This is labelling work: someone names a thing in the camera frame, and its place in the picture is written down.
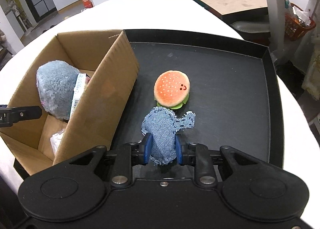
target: white table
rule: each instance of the white table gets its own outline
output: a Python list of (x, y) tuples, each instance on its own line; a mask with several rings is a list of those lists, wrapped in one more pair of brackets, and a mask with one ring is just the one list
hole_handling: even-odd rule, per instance
[[(28, 67), (54, 35), (105, 29), (188, 30), (242, 39), (192, 0), (109, 0), (61, 22), (17, 53), (0, 71), (0, 104), (9, 103)], [(284, 118), (284, 169), (308, 185), (310, 198), (301, 218), (320, 228), (320, 149), (300, 106), (279, 78), (278, 82)], [(13, 161), (0, 138), (0, 174), (17, 192), (22, 179), (13, 169)]]

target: barcode label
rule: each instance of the barcode label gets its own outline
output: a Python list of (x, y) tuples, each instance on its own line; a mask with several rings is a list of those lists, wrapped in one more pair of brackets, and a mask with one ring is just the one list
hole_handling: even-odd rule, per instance
[(86, 76), (86, 74), (78, 74), (71, 103), (70, 118), (78, 105), (82, 93), (84, 92)]
[(75, 100), (75, 101), (73, 102), (72, 107), (76, 107), (76, 106), (78, 105), (78, 102), (79, 102), (79, 99), (78, 99), (78, 100)]

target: black clamp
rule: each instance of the black clamp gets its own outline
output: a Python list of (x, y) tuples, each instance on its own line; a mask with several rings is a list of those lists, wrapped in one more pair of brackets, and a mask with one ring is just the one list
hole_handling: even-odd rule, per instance
[(39, 119), (41, 116), (39, 106), (0, 108), (0, 127), (11, 127), (19, 121)]
[[(133, 181), (132, 166), (148, 162), (151, 134), (141, 143), (123, 144), (115, 151), (98, 145), (23, 182), (18, 197), (30, 218), (18, 228), (35, 225), (37, 228), (81, 229), (91, 228), (92, 223), (94, 228), (105, 228), (111, 220), (110, 228), (124, 228), (120, 219), (114, 219), (117, 212), (122, 214), (123, 208), (127, 208), (125, 214), (129, 215), (129, 210), (134, 212), (133, 217), (138, 217), (140, 224), (150, 217), (146, 223), (150, 225), (162, 214), (152, 216), (151, 208), (144, 210), (146, 216), (139, 216), (139, 212), (145, 208), (145, 202), (159, 204), (156, 199), (175, 210), (172, 212), (175, 215), (168, 218), (171, 221), (175, 221), (177, 215), (183, 220), (185, 213), (177, 212), (176, 207), (181, 202), (192, 201), (206, 211), (205, 219), (199, 220), (201, 225), (211, 225), (209, 219), (213, 216), (218, 225), (226, 225), (219, 228), (237, 225), (248, 229), (310, 228), (298, 219), (308, 202), (309, 192), (297, 176), (230, 146), (211, 151), (202, 144), (185, 143), (180, 135), (176, 142), (177, 161), (180, 165), (195, 167), (194, 179)], [(221, 167), (222, 181), (217, 181), (214, 165)], [(113, 215), (109, 214), (111, 209), (116, 210)], [(180, 228), (188, 228), (187, 225), (184, 223)]]

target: floor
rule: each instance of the floor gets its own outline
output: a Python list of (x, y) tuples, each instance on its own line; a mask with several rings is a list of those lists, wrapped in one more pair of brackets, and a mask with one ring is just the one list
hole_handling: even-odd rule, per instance
[(57, 25), (62, 22), (65, 17), (71, 17), (81, 12), (84, 9), (82, 3), (77, 4), (67, 10), (63, 9), (63, 12), (54, 12), (39, 22), (39, 24), (28, 34), (21, 38), (21, 42), (24, 46), (28, 45), (31, 41), (39, 37), (44, 30), (48, 30), (51, 26)]
[[(304, 74), (300, 72), (290, 61), (276, 66), (277, 75), (285, 83), (289, 91), (300, 105), (308, 122), (312, 121), (320, 113), (320, 101), (315, 100), (307, 91), (301, 88)], [(315, 125), (310, 126), (320, 146), (320, 134)]]
[(12, 59), (12, 56), (9, 53), (7, 53), (2, 62), (0, 63), (0, 71), (10, 59)]

